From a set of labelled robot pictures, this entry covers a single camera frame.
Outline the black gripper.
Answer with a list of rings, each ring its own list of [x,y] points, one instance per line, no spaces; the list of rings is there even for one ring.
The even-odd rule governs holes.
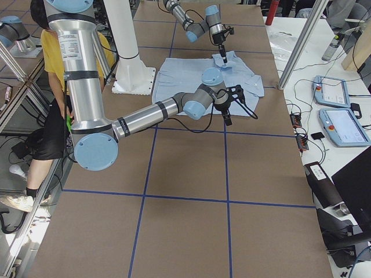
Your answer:
[[[213,33],[212,34],[212,42],[215,46],[219,46],[219,53],[221,55],[221,58],[222,58],[224,64],[226,64],[228,62],[228,60],[227,60],[225,47],[223,45],[223,43],[225,42],[225,32],[220,31],[220,32],[217,32],[217,33]]]
[[[220,89],[217,92],[213,106],[221,112],[225,125],[232,125],[229,107],[231,105],[230,94],[227,89]]]

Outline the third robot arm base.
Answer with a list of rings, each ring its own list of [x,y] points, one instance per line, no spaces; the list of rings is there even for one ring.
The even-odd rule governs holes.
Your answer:
[[[40,39],[31,36],[17,16],[1,18],[1,43],[15,58],[37,58],[42,50]]]

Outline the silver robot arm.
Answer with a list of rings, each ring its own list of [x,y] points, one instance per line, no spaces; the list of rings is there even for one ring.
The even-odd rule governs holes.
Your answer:
[[[64,63],[66,88],[70,92],[74,123],[71,136],[74,157],[90,171],[110,167],[118,156],[118,141],[171,116],[185,113],[200,119],[207,109],[227,101],[221,72],[209,68],[194,93],[177,93],[127,116],[109,120],[105,116],[99,71],[109,73],[96,32],[92,1],[45,1],[50,28],[56,32]],[[139,56],[128,1],[106,2],[119,64],[115,85],[120,92],[148,94],[155,69]]]
[[[220,10],[216,5],[211,5],[205,8],[205,17],[200,14],[201,21],[196,22],[184,10],[179,1],[163,1],[163,5],[167,12],[171,13],[175,19],[182,25],[188,40],[193,43],[201,36],[209,33],[212,45],[217,46],[223,62],[227,63],[227,53],[224,47],[224,42],[228,35],[234,35],[234,27],[226,26],[221,22]]]

